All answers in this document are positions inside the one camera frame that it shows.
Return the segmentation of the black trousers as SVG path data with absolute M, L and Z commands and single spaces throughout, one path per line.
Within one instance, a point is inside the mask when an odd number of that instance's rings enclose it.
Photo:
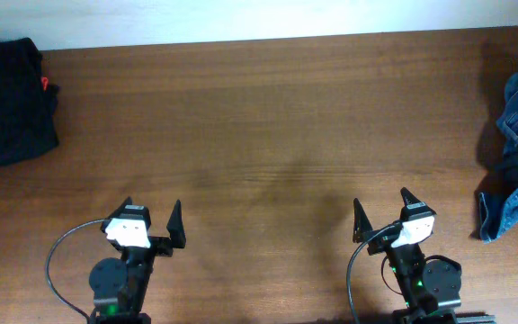
M 59 86 L 43 91 L 43 56 L 29 38 L 0 41 L 0 167 L 37 158 L 59 144 L 53 123 Z

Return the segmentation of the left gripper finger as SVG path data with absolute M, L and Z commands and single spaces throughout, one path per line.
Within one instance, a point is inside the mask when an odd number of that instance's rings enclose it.
M 182 203 L 177 200 L 167 222 L 166 229 L 173 248 L 185 248 L 186 234 L 183 226 Z
M 120 215 L 123 213 L 127 205 L 132 205 L 132 199 L 130 196 L 128 196 L 119 207 L 117 207 L 109 216 L 109 219 L 112 218 L 119 218 Z

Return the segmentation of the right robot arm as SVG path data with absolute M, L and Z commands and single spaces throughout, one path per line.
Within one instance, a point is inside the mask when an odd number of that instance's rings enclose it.
M 404 206 L 399 218 L 374 229 L 359 199 L 353 200 L 353 242 L 358 245 L 350 257 L 345 281 L 353 320 L 361 320 L 354 307 L 352 277 L 356 257 L 363 250 L 373 256 L 383 253 L 382 265 L 388 265 L 397 280 L 398 294 L 406 307 L 394 310 L 392 323 L 401 324 L 479 324 L 495 323 L 486 313 L 459 315 L 462 267 L 442 255 L 426 256 L 420 244 L 433 235 L 436 212 L 407 188 L 400 190 Z

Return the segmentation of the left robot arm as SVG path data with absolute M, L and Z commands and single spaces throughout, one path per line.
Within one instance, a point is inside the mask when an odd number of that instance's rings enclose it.
M 91 323 L 149 323 L 142 307 L 157 257 L 171 257 L 186 245 L 182 204 L 176 201 L 166 224 L 166 237 L 149 234 L 148 207 L 136 205 L 131 198 L 105 220 L 101 231 L 121 256 L 99 261 L 89 274 L 94 292 Z

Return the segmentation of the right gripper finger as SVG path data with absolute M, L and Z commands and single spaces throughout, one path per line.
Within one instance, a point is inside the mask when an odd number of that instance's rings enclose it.
M 419 200 L 406 187 L 403 187 L 400 193 L 404 202 L 401 216 L 434 216 L 436 214 L 431 207 Z
M 362 243 L 369 237 L 373 228 L 367 217 L 361 202 L 355 198 L 353 200 L 354 222 L 353 222 L 353 243 Z

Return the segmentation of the black clothes stack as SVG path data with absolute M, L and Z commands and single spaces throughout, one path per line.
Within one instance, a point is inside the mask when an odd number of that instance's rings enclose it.
M 48 89 L 48 86 L 49 86 L 49 79 L 45 76 L 43 76 L 41 79 L 41 85 L 42 85 L 42 89 L 43 91 L 46 91 Z

